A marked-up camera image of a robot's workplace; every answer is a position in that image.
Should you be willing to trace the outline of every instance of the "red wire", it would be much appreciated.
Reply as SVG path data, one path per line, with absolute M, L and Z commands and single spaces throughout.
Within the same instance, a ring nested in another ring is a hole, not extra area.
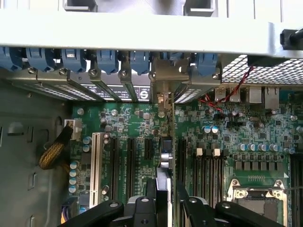
M 240 82 L 239 82 L 238 85 L 234 88 L 234 90 L 233 90 L 228 96 L 226 96 L 225 98 L 222 98 L 222 99 L 218 100 L 216 103 L 225 102 L 225 101 L 229 100 L 229 98 L 230 98 L 232 95 L 234 95 L 234 94 L 239 90 L 241 84 L 244 83 L 244 81 L 245 81 L 245 80 L 247 79 L 247 77 L 250 75 L 250 72 L 253 71 L 253 70 L 254 70 L 254 67 L 251 66 L 251 67 L 249 68 L 249 70 L 243 75 L 243 78 L 240 80 Z M 210 100 L 208 94 L 205 94 L 205 99 L 206 99 L 206 101 L 209 101 L 209 100 Z M 220 109 L 219 107 L 217 107 L 216 104 L 214 104 L 214 103 L 212 103 L 212 102 L 206 102 L 206 101 L 203 100 L 203 99 L 199 99 L 199 101 L 202 102 L 202 103 L 206 103 L 206 104 L 208 104 L 210 107 L 212 107 L 212 108 L 214 108 L 214 109 L 216 109 L 216 110 L 222 112 L 222 109 Z

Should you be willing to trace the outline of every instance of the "green circuit board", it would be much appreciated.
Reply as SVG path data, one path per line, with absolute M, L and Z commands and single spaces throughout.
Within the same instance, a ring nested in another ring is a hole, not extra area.
M 82 108 L 83 115 L 78 115 L 77 110 Z M 275 113 L 268 114 L 262 108 L 249 106 L 239 103 L 221 104 L 225 116 L 222 119 L 214 119 L 213 113 L 208 113 L 209 107 L 201 103 L 192 103 L 190 105 L 175 106 L 175 142 L 186 140 L 186 172 L 184 183 L 189 195 L 205 196 L 206 200 L 212 200 L 215 204 L 221 199 L 226 199 L 228 189 L 232 179 L 238 179 L 241 186 L 272 187 L 276 180 L 281 180 L 285 188 L 290 186 L 290 167 L 289 155 L 284 152 L 285 148 L 291 148 L 296 140 L 301 136 L 296 133 L 297 124 L 302 118 L 303 110 L 300 106 L 294 109 L 288 103 L 280 104 L 280 109 Z M 117 110 L 116 116 L 111 115 L 112 110 Z M 242 117 L 231 116 L 232 111 L 243 113 Z M 291 121 L 290 116 L 296 114 L 298 120 Z M 135 186 L 134 195 L 144 195 L 146 180 L 155 177 L 155 168 L 160 163 L 160 153 L 158 149 L 159 138 L 167 134 L 167 120 L 158 116 L 158 106 L 151 104 L 117 104 L 117 103 L 96 103 L 84 104 L 78 103 L 73 107 L 73 118 L 82 121 L 82 138 L 91 136 L 93 132 L 102 131 L 100 119 L 105 117 L 107 125 L 111 126 L 111 136 L 119 138 L 119 180 L 118 180 L 118 199 L 126 202 L 126 159 L 127 159 L 127 139 L 136 140 L 136 163 L 135 163 Z M 264 127 L 256 127 L 258 119 Z M 228 122 L 245 122 L 245 126 L 228 127 Z M 216 126 L 217 133 L 205 133 L 203 126 Z M 151 160 L 144 158 L 144 138 L 153 140 L 153 156 Z M 209 166 L 209 162 L 201 163 L 198 167 L 196 177 L 196 188 L 194 192 L 194 156 L 199 143 L 212 146 L 216 144 L 220 150 L 227 150 L 228 156 L 222 158 L 220 162 L 214 162 Z M 250 151 L 248 144 L 255 144 L 256 151 Z M 244 144 L 245 149 L 239 150 L 238 145 Z M 266 151 L 259 151 L 258 145 L 266 145 Z M 271 151 L 269 145 L 277 145 L 277 151 Z M 82 141 L 71 143 L 71 160 L 81 161 Z M 102 185 L 110 185 L 110 146 L 104 147 L 103 167 L 102 167 Z M 216 175 L 219 163 L 223 163 L 222 175 Z M 89 193 L 90 189 L 90 164 L 81 163 L 79 173 L 79 189 L 70 196 L 79 196 Z M 207 173 L 203 183 L 203 173 Z M 209 184 L 210 178 L 214 179 L 214 188 Z M 222 185 L 217 179 L 222 178 Z M 222 191 L 218 194 L 221 199 L 207 195 L 214 191 Z M 291 209 L 288 206 L 288 220 L 290 222 Z M 283 224 L 283 214 L 277 215 L 276 220 Z

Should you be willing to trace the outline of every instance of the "metal frame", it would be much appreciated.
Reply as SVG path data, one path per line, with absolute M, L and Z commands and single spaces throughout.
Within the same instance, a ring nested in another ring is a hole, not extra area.
M 31 27 L 39 28 L 44 37 L 29 33 L 19 21 L 26 18 Z M 214 52 L 267 55 L 284 58 L 303 58 L 303 51 L 284 51 L 280 44 L 283 29 L 299 29 L 301 25 L 269 23 L 256 20 L 242 21 L 226 18 L 144 15 L 144 24 L 156 35 L 131 35 L 128 26 L 120 26 L 122 35 L 95 35 L 98 27 L 112 31 L 117 22 L 127 21 L 132 27 L 142 26 L 142 15 L 81 13 L 81 12 L 28 12 L 0 11 L 0 46 L 79 48 L 110 50 L 148 50 L 175 52 Z M 50 30 L 53 25 L 64 27 L 63 35 Z M 80 27 L 89 33 L 74 34 Z M 163 34 L 178 39 L 163 38 Z

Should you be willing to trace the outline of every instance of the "white pci slot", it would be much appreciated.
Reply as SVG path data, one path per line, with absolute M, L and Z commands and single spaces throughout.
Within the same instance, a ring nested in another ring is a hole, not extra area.
M 92 135 L 89 208 L 101 203 L 103 135 L 103 132 Z

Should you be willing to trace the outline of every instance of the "pcie slot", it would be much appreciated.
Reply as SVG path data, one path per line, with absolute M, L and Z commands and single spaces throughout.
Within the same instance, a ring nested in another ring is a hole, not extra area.
M 186 178 L 186 140 L 179 139 L 178 141 L 178 178 L 182 183 L 185 183 Z
M 193 157 L 193 196 L 198 196 L 199 182 L 199 158 L 194 154 Z
M 110 198 L 118 200 L 118 181 L 119 181 L 119 139 L 110 140 Z
M 90 172 L 90 194 L 89 207 L 92 208 L 101 203 L 101 176 L 102 176 L 102 156 L 103 156 L 103 134 L 94 132 L 92 134 L 91 145 L 91 172 Z
M 303 157 L 292 155 L 290 158 L 291 168 L 291 187 L 301 186 L 303 184 Z M 292 226 L 301 226 L 303 217 L 303 196 L 302 189 L 294 190 L 291 193 L 292 201 Z
M 134 138 L 127 139 L 126 200 L 134 195 L 136 144 Z

